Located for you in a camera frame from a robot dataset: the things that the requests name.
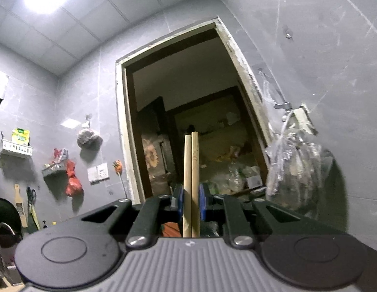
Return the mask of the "plain wooden chopstick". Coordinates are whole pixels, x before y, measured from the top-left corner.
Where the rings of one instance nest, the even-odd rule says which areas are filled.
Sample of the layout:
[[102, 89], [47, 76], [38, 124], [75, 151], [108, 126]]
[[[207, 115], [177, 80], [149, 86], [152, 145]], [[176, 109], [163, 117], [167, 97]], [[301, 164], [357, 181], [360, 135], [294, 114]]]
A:
[[193, 238], [200, 236], [200, 205], [199, 205], [199, 134], [192, 132], [192, 208], [191, 224]]
[[192, 137], [186, 135], [184, 137], [184, 181], [183, 181], [183, 237], [191, 237], [191, 188], [192, 188]]

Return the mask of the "clear plastic bag of contents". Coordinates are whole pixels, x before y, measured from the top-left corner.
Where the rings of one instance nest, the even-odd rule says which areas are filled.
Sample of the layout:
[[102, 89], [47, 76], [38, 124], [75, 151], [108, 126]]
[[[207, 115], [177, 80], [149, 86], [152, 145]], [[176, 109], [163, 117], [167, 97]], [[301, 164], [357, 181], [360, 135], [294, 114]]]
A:
[[263, 71], [262, 102], [269, 118], [273, 138], [265, 150], [270, 167], [266, 178], [268, 201], [317, 219], [324, 197], [324, 182], [333, 163], [333, 156], [316, 140], [318, 131], [309, 109], [302, 104], [290, 112], [274, 109], [285, 101]]

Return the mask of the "steel faucet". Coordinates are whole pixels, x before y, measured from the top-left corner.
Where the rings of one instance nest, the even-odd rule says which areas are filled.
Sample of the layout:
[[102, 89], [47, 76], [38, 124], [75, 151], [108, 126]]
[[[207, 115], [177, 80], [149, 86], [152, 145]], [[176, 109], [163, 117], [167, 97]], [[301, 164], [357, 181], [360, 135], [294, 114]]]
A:
[[0, 263], [3, 268], [15, 265], [14, 255], [19, 236], [9, 224], [0, 223]]

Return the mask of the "orange wall hook ornament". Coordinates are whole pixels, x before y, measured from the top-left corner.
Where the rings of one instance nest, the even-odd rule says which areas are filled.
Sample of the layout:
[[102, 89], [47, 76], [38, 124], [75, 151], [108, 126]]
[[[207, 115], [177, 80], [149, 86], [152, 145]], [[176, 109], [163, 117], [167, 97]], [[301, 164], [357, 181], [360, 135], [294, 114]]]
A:
[[114, 172], [117, 175], [122, 175], [122, 173], [123, 173], [123, 164], [122, 164], [121, 160], [115, 160], [113, 162], [113, 167], [114, 167]]

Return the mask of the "white wall switch plate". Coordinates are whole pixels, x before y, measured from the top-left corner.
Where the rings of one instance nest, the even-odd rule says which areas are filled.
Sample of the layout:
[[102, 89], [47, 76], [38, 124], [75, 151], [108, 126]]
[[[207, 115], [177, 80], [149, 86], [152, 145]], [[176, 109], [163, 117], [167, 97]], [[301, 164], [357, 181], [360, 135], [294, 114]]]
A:
[[109, 168], [107, 163], [88, 168], [88, 181], [97, 183], [109, 179]]

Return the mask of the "red bag on wall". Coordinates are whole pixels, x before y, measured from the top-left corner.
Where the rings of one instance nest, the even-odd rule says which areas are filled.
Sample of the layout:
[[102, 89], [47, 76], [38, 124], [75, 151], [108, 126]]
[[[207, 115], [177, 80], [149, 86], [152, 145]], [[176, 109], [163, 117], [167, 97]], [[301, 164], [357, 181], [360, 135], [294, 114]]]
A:
[[66, 174], [68, 177], [68, 184], [66, 186], [65, 194], [69, 197], [74, 197], [83, 193], [82, 183], [76, 176], [75, 163], [72, 160], [66, 162]]

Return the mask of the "dark mesh bag on wall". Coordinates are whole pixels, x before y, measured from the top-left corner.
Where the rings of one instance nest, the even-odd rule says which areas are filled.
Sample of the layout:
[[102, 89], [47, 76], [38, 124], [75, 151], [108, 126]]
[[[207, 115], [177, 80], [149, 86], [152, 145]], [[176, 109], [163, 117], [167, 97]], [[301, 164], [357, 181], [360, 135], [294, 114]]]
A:
[[91, 128], [91, 118], [92, 114], [86, 115], [86, 120], [81, 124], [81, 128], [77, 134], [77, 145], [81, 149], [91, 148], [100, 139], [100, 135]]

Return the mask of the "grey wall basket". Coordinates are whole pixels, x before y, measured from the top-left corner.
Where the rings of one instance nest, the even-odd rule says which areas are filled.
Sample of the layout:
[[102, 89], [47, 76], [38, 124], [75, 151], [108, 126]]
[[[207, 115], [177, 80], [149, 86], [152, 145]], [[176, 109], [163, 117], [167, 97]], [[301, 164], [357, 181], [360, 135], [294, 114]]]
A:
[[66, 148], [60, 150], [55, 148], [53, 152], [53, 159], [49, 164], [45, 164], [45, 167], [41, 170], [43, 177], [65, 172], [68, 158], [69, 153]]

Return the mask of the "wall water tap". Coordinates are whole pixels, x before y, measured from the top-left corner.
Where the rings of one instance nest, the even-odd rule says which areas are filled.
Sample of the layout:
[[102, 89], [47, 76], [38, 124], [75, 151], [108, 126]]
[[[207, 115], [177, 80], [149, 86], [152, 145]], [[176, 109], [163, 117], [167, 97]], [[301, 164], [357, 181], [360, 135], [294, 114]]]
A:
[[282, 104], [275, 103], [273, 108], [277, 110], [285, 110], [287, 113], [292, 110], [292, 106], [289, 101], [285, 101]]

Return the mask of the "scissors on wall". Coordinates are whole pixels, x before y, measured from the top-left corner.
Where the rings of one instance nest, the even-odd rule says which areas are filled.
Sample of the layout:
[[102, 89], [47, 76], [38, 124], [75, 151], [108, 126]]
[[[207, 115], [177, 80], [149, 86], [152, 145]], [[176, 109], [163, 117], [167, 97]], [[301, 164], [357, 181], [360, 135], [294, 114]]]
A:
[[27, 187], [26, 194], [27, 194], [28, 214], [32, 218], [32, 221], [34, 225], [36, 226], [37, 230], [40, 230], [39, 220], [37, 217], [37, 212], [35, 210], [35, 202], [37, 199], [36, 191], [35, 189], [32, 189], [31, 187]]

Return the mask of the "wooden brush on wall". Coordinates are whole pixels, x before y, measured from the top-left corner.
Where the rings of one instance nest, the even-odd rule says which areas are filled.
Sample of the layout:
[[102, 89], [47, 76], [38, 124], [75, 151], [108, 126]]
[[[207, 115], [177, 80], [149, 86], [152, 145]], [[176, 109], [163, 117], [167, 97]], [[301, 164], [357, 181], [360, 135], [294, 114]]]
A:
[[18, 211], [22, 227], [27, 228], [27, 217], [26, 217], [26, 211], [24, 208], [24, 201], [21, 197], [20, 187], [18, 184], [14, 185], [14, 200], [16, 203], [16, 209]]

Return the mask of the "white wall shelf rack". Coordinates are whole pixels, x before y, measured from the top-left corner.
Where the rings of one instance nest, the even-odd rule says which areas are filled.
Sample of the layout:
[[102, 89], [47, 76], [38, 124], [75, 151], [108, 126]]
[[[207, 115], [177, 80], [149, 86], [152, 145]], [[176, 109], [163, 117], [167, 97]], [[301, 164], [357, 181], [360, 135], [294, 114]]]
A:
[[16, 128], [12, 131], [9, 140], [4, 137], [3, 133], [1, 133], [0, 153], [21, 158], [32, 157], [33, 147], [30, 145], [29, 130]]

